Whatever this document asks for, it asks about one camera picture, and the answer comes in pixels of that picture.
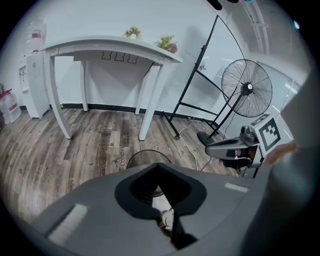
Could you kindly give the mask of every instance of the white label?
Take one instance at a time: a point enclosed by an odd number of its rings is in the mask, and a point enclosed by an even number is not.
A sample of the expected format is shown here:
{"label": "white label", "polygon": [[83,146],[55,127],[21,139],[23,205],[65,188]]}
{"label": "white label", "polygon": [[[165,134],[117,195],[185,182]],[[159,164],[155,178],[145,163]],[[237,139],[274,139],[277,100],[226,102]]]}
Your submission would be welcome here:
{"label": "white label", "polygon": [[248,190],[249,190],[249,188],[246,187],[246,186],[239,186],[239,185],[236,185],[236,184],[231,184],[229,182],[224,184],[224,187],[227,188],[227,189],[230,189],[230,190],[236,190],[236,191],[243,192],[243,193],[247,193]]}
{"label": "white label", "polygon": [[13,104],[11,107],[9,107],[9,112],[12,113],[13,111],[15,111],[18,108],[18,104],[15,103]]}

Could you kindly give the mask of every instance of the table leg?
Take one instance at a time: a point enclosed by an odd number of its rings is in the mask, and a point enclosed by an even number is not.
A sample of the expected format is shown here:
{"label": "table leg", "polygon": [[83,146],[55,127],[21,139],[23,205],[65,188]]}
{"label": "table leg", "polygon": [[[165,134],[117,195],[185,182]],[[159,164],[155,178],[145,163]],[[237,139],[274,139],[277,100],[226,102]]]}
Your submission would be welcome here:
{"label": "table leg", "polygon": [[80,64],[80,86],[81,86],[82,105],[83,105],[84,111],[88,111],[87,93],[86,93],[86,65],[87,65],[87,62],[85,60],[82,60]]}
{"label": "table leg", "polygon": [[152,117],[158,105],[161,92],[165,86],[166,80],[171,71],[170,68],[171,68],[171,63],[166,63],[162,65],[159,69],[159,73],[157,74],[156,81],[152,90],[152,95],[150,97],[148,107],[146,109],[146,112],[143,118],[141,131],[139,134],[140,141],[144,141],[146,138]]}
{"label": "table leg", "polygon": [[157,75],[159,73],[159,68],[160,68],[159,65],[152,65],[152,67],[150,68],[148,73],[143,78],[141,89],[140,89],[140,93],[139,93],[138,102],[137,102],[136,108],[135,108],[135,114],[136,115],[139,115],[141,103],[142,103],[142,100],[144,98],[144,94],[145,94],[146,88],[149,88],[149,87],[152,88],[155,85],[155,82],[156,82],[156,79],[157,79]]}
{"label": "table leg", "polygon": [[55,115],[55,118],[67,139],[71,139],[72,134],[70,127],[66,122],[64,114],[60,107],[58,90],[56,85],[56,75],[55,75],[55,56],[51,56],[51,51],[46,50],[44,56],[44,75],[45,75],[45,84],[49,96],[49,100]]}

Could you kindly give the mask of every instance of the standing fan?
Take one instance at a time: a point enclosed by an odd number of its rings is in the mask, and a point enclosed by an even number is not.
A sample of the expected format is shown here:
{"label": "standing fan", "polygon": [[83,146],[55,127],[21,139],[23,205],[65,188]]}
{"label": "standing fan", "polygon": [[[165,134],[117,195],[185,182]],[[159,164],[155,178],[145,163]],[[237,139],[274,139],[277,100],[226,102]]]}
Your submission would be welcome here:
{"label": "standing fan", "polygon": [[226,105],[228,104],[231,110],[211,135],[203,131],[197,133],[199,140],[205,146],[214,142],[212,136],[216,134],[232,111],[246,118],[255,118],[263,114],[271,103],[272,84],[270,78],[267,72],[252,60],[239,59],[232,62],[222,75],[221,88]]}

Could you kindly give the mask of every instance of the wooden floor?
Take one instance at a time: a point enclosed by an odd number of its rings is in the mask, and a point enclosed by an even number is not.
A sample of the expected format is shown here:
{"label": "wooden floor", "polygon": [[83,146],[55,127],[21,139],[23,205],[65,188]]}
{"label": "wooden floor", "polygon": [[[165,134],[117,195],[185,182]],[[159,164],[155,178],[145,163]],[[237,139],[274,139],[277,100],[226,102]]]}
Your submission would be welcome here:
{"label": "wooden floor", "polygon": [[[72,139],[65,139],[53,111],[31,119],[27,111],[0,131],[0,194],[8,209],[31,222],[47,206],[83,182],[124,170],[130,157],[144,149],[158,150],[173,164],[196,169],[195,159],[183,141],[175,140],[165,119],[154,116],[145,141],[139,141],[143,114],[82,109],[63,110]],[[180,131],[190,123],[174,118]],[[197,159],[200,170],[210,159],[197,138],[211,132],[194,121],[182,138]],[[237,175],[212,159],[204,172]]]}

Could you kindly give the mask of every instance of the power cord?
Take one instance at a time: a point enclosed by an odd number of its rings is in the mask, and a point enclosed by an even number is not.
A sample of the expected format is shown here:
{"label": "power cord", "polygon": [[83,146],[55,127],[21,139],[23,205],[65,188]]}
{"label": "power cord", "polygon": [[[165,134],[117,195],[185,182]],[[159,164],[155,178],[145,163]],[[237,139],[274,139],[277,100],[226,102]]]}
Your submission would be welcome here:
{"label": "power cord", "polygon": [[223,140],[225,139],[225,136],[226,136],[226,133],[227,133],[227,129],[228,129],[229,126],[231,125],[232,120],[234,119],[235,115],[236,115],[236,112],[234,112],[233,117],[232,117],[232,119],[231,119],[231,122],[229,123],[228,127],[227,127],[227,128],[225,129],[225,131],[224,131]]}
{"label": "power cord", "polygon": [[249,157],[237,157],[235,156],[234,160],[239,160],[239,159],[246,159],[246,160],[251,160]]}
{"label": "power cord", "polygon": [[204,165],[204,167],[200,170],[200,172],[202,172],[202,170],[207,166],[207,164],[209,164],[209,162],[211,161],[212,156],[210,156],[209,161]]}
{"label": "power cord", "polygon": [[[187,148],[187,149],[190,151],[190,153],[193,155],[194,160],[195,160],[195,169],[198,171],[197,158],[196,158],[196,156],[194,155],[194,153],[192,153],[192,151],[190,150],[190,148],[188,147],[188,145],[187,145],[187,143],[184,141],[184,139],[181,137],[181,132],[182,132],[183,130],[188,129],[189,127],[191,127],[192,124],[194,123],[195,118],[196,118],[196,117],[194,117],[194,118],[192,119],[192,122],[191,122],[191,124],[190,124],[189,126],[182,128],[182,130],[179,132],[179,134],[180,134],[181,140],[182,140],[183,143],[186,145],[186,148]],[[209,161],[204,165],[204,167],[200,170],[200,172],[207,166],[207,164],[209,164],[211,158],[212,158],[212,157],[210,157]]]}
{"label": "power cord", "polygon": [[[238,110],[244,105],[244,103],[245,103],[246,100],[247,100],[247,99],[245,99],[245,100],[242,102],[241,106],[238,107],[236,111],[238,111]],[[234,111],[234,114],[233,114],[233,117],[232,117],[232,119],[231,119],[231,122],[229,123],[228,127],[227,127],[227,128],[225,129],[225,131],[224,131],[223,140],[225,139],[225,136],[226,136],[226,133],[227,133],[227,129],[228,129],[229,126],[231,125],[232,120],[234,119],[234,117],[235,117],[235,115],[236,115],[236,113],[237,113],[236,111]]]}
{"label": "power cord", "polygon": [[196,117],[194,117],[194,118],[192,119],[192,122],[191,122],[191,124],[190,124],[188,127],[182,128],[182,130],[179,132],[179,134],[180,134],[181,140],[182,140],[183,143],[186,145],[186,148],[187,148],[187,149],[190,151],[190,153],[193,155],[194,160],[195,160],[195,169],[198,171],[197,159],[196,159],[194,153],[192,153],[192,151],[191,151],[190,148],[188,147],[187,143],[186,143],[186,142],[184,141],[184,139],[181,137],[181,132],[182,132],[184,129],[188,129],[190,126],[192,126],[192,124],[194,123],[195,118],[196,118]]}

